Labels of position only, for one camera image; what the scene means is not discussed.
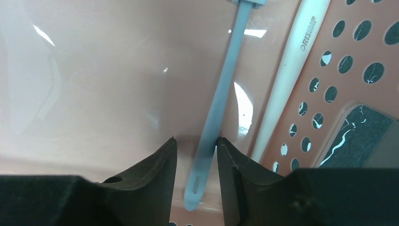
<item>round hole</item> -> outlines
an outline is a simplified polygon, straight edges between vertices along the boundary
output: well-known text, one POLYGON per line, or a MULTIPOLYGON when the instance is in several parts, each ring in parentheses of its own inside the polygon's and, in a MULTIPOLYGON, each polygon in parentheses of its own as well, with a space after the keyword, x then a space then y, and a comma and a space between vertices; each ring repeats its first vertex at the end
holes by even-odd
POLYGON ((279 172, 279 163, 276 161, 273 163, 273 172, 275 173, 279 172))
POLYGON ((305 138, 302 140, 301 147, 302 147, 302 151, 303 151, 303 152, 308 152, 308 151, 310 151, 310 149, 311 149, 311 140, 310 140, 308 137, 305 137, 305 138))
POLYGON ((381 63, 373 63, 364 71, 363 79, 365 83, 371 84, 380 80, 383 74, 384 66, 381 63))
POLYGON ((282 156, 286 156, 287 153, 288 153, 288 146, 287 146, 287 144, 283 144, 283 145, 281 146, 281 148, 280 148, 280 151, 281 151, 281 155, 282 155, 282 156))
POLYGON ((315 129, 320 129, 323 126, 323 115, 321 113, 317 113, 313 117, 312 123, 315 129))
POLYGON ((308 110, 308 104, 304 101, 299 105, 298 113, 300 116, 304 116, 308 110))
POLYGON ((345 21, 341 20, 335 25, 335 28, 333 30, 333 37, 336 38, 340 36, 345 29, 345 21))
POLYGON ((363 21, 359 24, 358 28, 355 31, 354 38, 356 41, 360 41, 365 38, 371 30, 371 22, 369 20, 363 21))
POLYGON ((319 79, 318 78, 314 78, 312 79, 310 85, 309 85, 309 91, 311 93, 315 92, 317 90, 317 88, 319 87, 319 79))
POLYGON ((324 95, 324 100, 327 103, 332 103, 335 100, 337 93, 338 91, 335 86, 329 87, 324 95))
POLYGON ((399 42, 399 22, 392 25, 385 34, 385 43, 395 45, 399 42))
POLYGON ((291 136, 291 137, 294 137, 295 135, 296 135, 296 125, 295 124, 292 124, 291 125, 291 127, 289 128, 289 135, 291 136))
POLYGON ((352 64, 353 64, 353 58, 351 56, 345 56, 339 63, 338 66, 339 73, 341 74, 347 73, 351 69, 352 64))
POLYGON ((324 67, 324 66, 326 66, 327 64, 329 64, 330 61, 331 61, 331 57, 332 57, 331 52, 330 52, 330 51, 326 51, 326 52, 323 54, 323 56, 321 57, 320 65, 321 65, 322 67, 324 67))
POLYGON ((110 184, 110 183, 116 183, 116 182, 120 182, 120 181, 122 181, 121 177, 111 177, 111 178, 106 179, 103 183, 110 184))
POLYGON ((291 162, 291 170, 294 171, 299 168, 299 160, 293 159, 291 162))

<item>hole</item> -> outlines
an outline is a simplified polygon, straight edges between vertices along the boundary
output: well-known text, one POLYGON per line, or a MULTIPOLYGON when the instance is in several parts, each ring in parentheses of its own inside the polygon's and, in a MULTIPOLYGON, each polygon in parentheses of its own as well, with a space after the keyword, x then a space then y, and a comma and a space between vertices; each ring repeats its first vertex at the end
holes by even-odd
POLYGON ((279 163, 276 161, 273 163, 273 172, 275 173, 279 172, 279 163))
POLYGON ((300 116, 304 116, 307 110, 308 110, 308 104, 304 101, 299 106, 298 113, 300 116))
POLYGON ((343 121, 320 167, 398 168, 397 149, 383 150, 387 143, 398 143, 398 130, 393 119, 367 106, 357 106, 343 121))
POLYGON ((294 171, 299 168, 299 160, 293 159, 291 162, 291 170, 294 171))
POLYGON ((294 137, 295 135, 296 135, 296 125, 295 124, 292 124, 291 125, 291 127, 289 128, 289 135, 291 136, 291 137, 294 137))
POLYGON ((283 144, 283 145, 281 146, 281 148, 280 148, 280 151, 281 151, 281 155, 282 155, 282 156, 286 156, 287 153, 288 153, 288 146, 287 146, 287 144, 283 144))
POLYGON ((385 34, 385 43, 395 45, 399 42, 399 22, 392 25, 385 34))
POLYGON ((339 63, 338 66, 339 73, 341 74, 347 73, 351 69, 352 64, 353 64, 353 58, 351 56, 345 56, 339 63))
POLYGON ((308 151, 310 151, 310 149, 311 149, 311 140, 310 140, 308 137, 305 137, 305 138, 302 140, 301 147, 302 147, 302 151, 303 151, 303 152, 308 152, 308 151))
POLYGON ((111 178, 106 179, 103 183, 110 184, 110 183, 116 183, 116 182, 120 182, 120 181, 122 181, 121 177, 111 177, 111 178))
POLYGON ((382 78, 384 66, 381 63, 373 63, 364 71, 364 82, 367 84, 375 83, 382 78))
POLYGON ((333 30, 333 37, 336 38, 340 36, 345 29, 345 21, 341 20, 335 25, 335 28, 333 30))
POLYGON ((369 20, 363 21, 359 24, 358 28, 355 31, 354 38, 356 41, 360 41, 365 38, 371 30, 371 22, 369 20))
POLYGON ((332 103, 335 100, 337 93, 338 93, 338 91, 337 91, 336 87, 330 86, 324 95, 324 100, 327 103, 332 103))
POLYGON ((313 117, 313 127, 315 129, 320 129, 323 126, 323 115, 321 113, 317 113, 313 117))
POLYGON ((330 52, 330 51, 326 51, 326 52, 323 54, 323 56, 321 57, 320 65, 321 65, 322 67, 324 67, 324 66, 326 66, 327 64, 329 64, 329 63, 330 63, 330 60, 331 60, 331 56, 332 56, 331 52, 330 52))
POLYGON ((312 79, 310 85, 309 85, 309 91, 311 93, 315 92, 317 90, 317 88, 319 87, 319 79, 318 78, 314 78, 312 79))

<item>blue brush handle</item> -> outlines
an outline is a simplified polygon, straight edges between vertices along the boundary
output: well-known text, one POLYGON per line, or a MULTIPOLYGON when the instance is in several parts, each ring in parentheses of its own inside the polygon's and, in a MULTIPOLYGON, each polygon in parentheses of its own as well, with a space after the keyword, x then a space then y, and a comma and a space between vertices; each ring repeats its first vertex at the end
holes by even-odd
POLYGON ((216 140, 222 126, 224 109, 226 108, 227 97, 233 79, 234 68, 253 4, 253 2, 246 0, 241 0, 239 3, 239 11, 232 31, 226 59, 224 60, 222 73, 220 74, 220 79, 184 191, 184 206, 188 211, 193 211, 197 208, 207 185, 216 140))

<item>plastic container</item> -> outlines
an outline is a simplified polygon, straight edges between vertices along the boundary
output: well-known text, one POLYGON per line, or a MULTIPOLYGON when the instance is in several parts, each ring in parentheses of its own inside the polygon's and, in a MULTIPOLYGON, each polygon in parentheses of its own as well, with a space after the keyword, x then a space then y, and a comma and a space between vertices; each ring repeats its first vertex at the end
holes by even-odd
MULTIPOLYGON (((221 132, 247 155, 298 5, 299 0, 269 0, 247 25, 221 132)), ((318 166, 356 105, 399 118, 399 45, 384 42, 399 21, 398 7, 396 0, 331 2, 263 166, 273 169, 278 162, 282 175, 291 171, 294 158, 300 167, 318 166), (345 28, 334 37, 341 20, 345 28), (365 20, 371 30, 355 40, 365 20), (332 57, 323 67, 326 51, 332 57), (353 64, 341 74, 345 56, 353 64), (367 84, 363 74, 372 63, 381 63, 384 72, 378 81, 367 77, 373 81, 367 84), (311 93, 315 77, 319 86, 311 93), (326 103, 330 86, 337 95, 326 103), (308 109, 301 117, 302 101, 308 109), (316 113, 323 114, 320 129, 312 127, 316 113), (300 149, 304 137, 311 140, 306 153, 300 149), (288 146, 285 156, 282 144, 288 146)), ((184 209, 183 193, 236 10, 224 0, 0 0, 0 172, 80 174, 104 181, 175 136, 179 154, 171 222, 223 225, 216 164, 197 210, 184 209)))

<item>white plastic handle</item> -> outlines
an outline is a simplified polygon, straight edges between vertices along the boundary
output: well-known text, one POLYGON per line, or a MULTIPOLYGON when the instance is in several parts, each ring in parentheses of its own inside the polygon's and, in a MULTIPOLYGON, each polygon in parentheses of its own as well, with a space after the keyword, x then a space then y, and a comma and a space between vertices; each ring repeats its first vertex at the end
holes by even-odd
POLYGON ((296 13, 251 159, 259 162, 319 33, 330 0, 302 0, 296 13))

